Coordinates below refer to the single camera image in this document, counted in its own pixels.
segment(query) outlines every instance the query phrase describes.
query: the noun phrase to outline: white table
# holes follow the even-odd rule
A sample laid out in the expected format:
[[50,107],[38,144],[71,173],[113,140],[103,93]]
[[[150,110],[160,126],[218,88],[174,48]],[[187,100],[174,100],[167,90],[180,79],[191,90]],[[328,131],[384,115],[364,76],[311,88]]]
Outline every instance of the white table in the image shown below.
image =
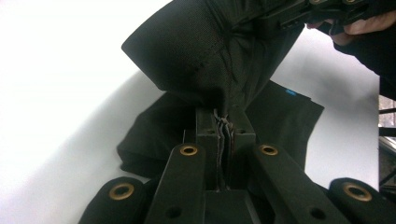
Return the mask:
[[[161,96],[120,50],[168,0],[0,2],[0,223],[76,223],[122,175],[116,145]],[[305,30],[273,81],[325,106],[307,174],[376,188],[378,77]]]

